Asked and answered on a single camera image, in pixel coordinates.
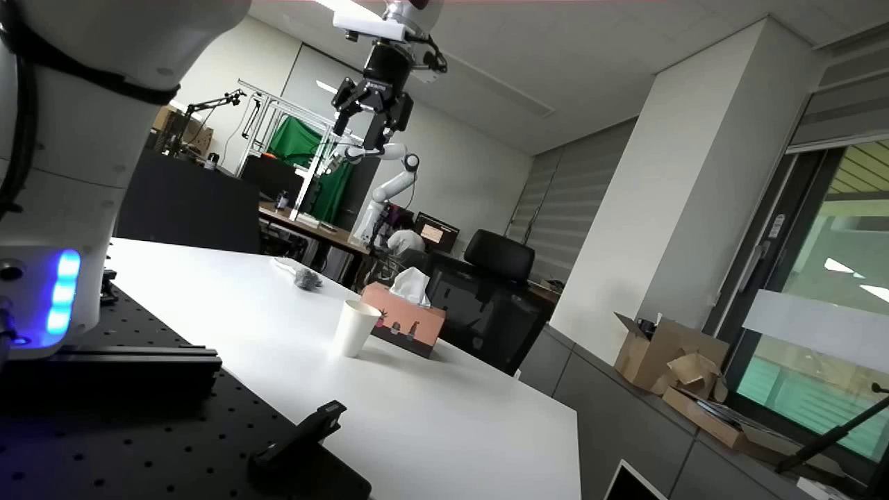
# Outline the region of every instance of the laptop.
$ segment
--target laptop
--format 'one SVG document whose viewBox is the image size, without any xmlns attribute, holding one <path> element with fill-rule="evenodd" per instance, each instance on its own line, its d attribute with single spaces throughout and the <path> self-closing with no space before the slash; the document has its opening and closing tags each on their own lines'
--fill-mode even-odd
<svg viewBox="0 0 889 500">
<path fill-rule="evenodd" d="M 605 493 L 605 500 L 667 500 L 667 497 L 645 480 L 642 474 L 621 460 L 611 486 Z"/>
</svg>

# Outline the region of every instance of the tissue box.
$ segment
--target tissue box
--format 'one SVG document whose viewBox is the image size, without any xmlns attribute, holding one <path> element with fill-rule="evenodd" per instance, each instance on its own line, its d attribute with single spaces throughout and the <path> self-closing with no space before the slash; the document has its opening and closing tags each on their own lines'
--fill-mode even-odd
<svg viewBox="0 0 889 500">
<path fill-rule="evenodd" d="M 361 302 L 382 312 L 371 334 L 423 358 L 432 354 L 445 323 L 445 312 L 420 307 L 389 292 L 388 286 L 371 283 L 361 293 Z"/>
</svg>

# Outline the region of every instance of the blue led light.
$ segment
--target blue led light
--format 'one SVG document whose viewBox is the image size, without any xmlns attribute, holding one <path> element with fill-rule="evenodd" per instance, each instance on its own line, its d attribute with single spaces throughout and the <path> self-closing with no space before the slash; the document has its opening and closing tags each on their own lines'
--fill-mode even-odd
<svg viewBox="0 0 889 500">
<path fill-rule="evenodd" d="M 80 272 L 80 254 L 74 250 L 65 250 L 59 257 L 59 277 L 58 279 L 77 278 Z"/>
<path fill-rule="evenodd" d="M 74 301 L 74 291 L 76 288 L 76 281 L 56 282 L 56 286 L 52 290 L 52 306 L 71 304 Z"/>
<path fill-rule="evenodd" d="M 68 331 L 68 323 L 71 321 L 71 308 L 53 307 L 46 317 L 46 332 L 50 335 L 62 335 Z"/>
</svg>

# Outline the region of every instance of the person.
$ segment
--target person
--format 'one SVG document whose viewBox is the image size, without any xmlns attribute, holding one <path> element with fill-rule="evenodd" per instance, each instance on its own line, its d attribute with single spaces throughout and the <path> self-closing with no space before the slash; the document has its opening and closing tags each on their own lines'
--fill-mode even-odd
<svg viewBox="0 0 889 500">
<path fill-rule="evenodd" d="M 420 235 L 413 230 L 411 215 L 401 214 L 395 221 L 395 230 L 386 242 L 389 251 L 395 257 L 401 255 L 404 250 L 411 249 L 422 252 L 426 249 L 423 238 L 420 238 Z"/>
</svg>

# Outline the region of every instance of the monitor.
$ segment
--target monitor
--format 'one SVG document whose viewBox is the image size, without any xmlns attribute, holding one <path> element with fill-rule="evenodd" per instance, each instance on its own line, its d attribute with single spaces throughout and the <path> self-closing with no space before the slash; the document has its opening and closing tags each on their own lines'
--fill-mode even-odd
<svg viewBox="0 0 889 500">
<path fill-rule="evenodd" d="M 267 199 L 275 200 L 281 191 L 287 191 L 290 195 L 289 207 L 293 207 L 302 187 L 302 177 L 295 173 L 293 166 L 266 156 L 248 156 L 241 179 L 259 188 Z"/>
<path fill-rule="evenodd" d="M 416 231 L 426 242 L 426 248 L 437 250 L 446 254 L 451 252 L 453 244 L 457 241 L 460 230 L 450 224 L 439 221 L 423 212 L 417 215 Z"/>
<path fill-rule="evenodd" d="M 642 474 L 621 460 L 611 486 L 605 493 L 605 500 L 667 500 L 667 497 L 645 480 Z"/>
</svg>

